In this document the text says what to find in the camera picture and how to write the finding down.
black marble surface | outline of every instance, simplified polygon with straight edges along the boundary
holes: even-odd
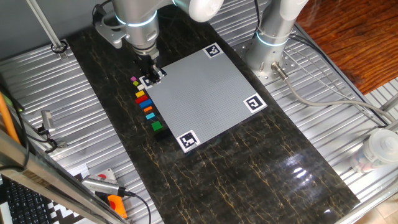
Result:
[[[209,24],[174,7],[159,17],[161,67],[217,42],[268,104],[184,154],[173,137],[154,139],[135,104],[129,79],[141,74],[127,43],[114,49],[94,28],[67,39],[166,224],[334,223],[359,203]]]

keyboard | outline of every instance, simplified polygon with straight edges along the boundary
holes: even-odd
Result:
[[[13,224],[49,224],[51,216],[46,207],[51,201],[13,180],[3,178],[7,203]]]

robotic arm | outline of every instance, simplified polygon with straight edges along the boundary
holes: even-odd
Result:
[[[158,83],[166,73],[156,65],[159,51],[156,38],[159,35],[157,10],[174,4],[197,22],[206,22],[220,9],[224,0],[112,0],[120,31],[113,31],[102,22],[96,22],[96,30],[114,47],[122,47],[122,39],[129,42],[138,56],[137,63],[143,74]]]
[[[257,34],[245,61],[260,75],[273,73],[271,65],[282,61],[282,53],[294,23],[308,0],[272,0],[261,16]]]

metal rail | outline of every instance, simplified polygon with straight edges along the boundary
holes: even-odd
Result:
[[[1,165],[22,166],[25,149],[21,145],[2,131],[0,131],[0,145],[2,146],[0,147]],[[47,155],[42,152],[36,152],[36,155],[31,153],[24,172],[5,169],[0,173],[95,223],[127,223],[88,189],[84,187],[79,189],[76,183],[73,183],[74,179],[66,179],[60,175],[45,157]]]
[[[26,2],[28,3],[30,9],[35,14],[37,20],[42,25],[43,30],[45,31],[45,33],[47,34],[47,36],[51,40],[51,43],[53,44],[55,49],[57,51],[64,49],[66,46],[63,45],[60,42],[60,40],[58,39],[57,35],[55,34],[54,30],[52,29],[52,27],[51,27],[49,21],[47,20],[47,18],[45,17],[45,15],[44,15],[42,9],[40,8],[39,4],[37,4],[37,1],[36,0],[26,0]],[[61,57],[61,59],[68,58],[68,55],[67,55],[66,52],[59,53],[59,56]]]

white cylinder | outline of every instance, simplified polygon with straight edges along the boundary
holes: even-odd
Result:
[[[359,173],[398,163],[398,135],[386,129],[373,133],[350,157],[349,163]]]

